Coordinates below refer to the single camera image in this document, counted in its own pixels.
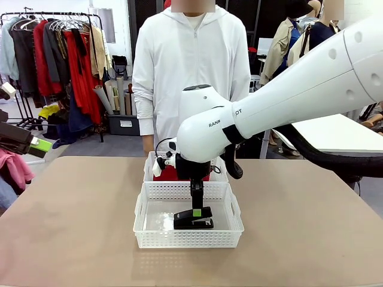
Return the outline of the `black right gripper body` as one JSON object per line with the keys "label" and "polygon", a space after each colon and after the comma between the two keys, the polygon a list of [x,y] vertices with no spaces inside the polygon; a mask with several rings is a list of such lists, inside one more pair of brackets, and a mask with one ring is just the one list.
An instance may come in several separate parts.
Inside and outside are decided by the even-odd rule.
{"label": "black right gripper body", "polygon": [[202,180],[211,173],[211,162],[197,163],[176,154],[175,169],[179,180]]}

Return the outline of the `person's right hand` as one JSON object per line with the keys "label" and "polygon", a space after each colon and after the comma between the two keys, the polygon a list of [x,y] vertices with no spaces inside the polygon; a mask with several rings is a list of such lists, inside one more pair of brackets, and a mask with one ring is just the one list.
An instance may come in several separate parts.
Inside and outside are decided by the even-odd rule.
{"label": "person's right hand", "polygon": [[142,137],[142,144],[145,156],[154,151],[154,135],[145,135]]}

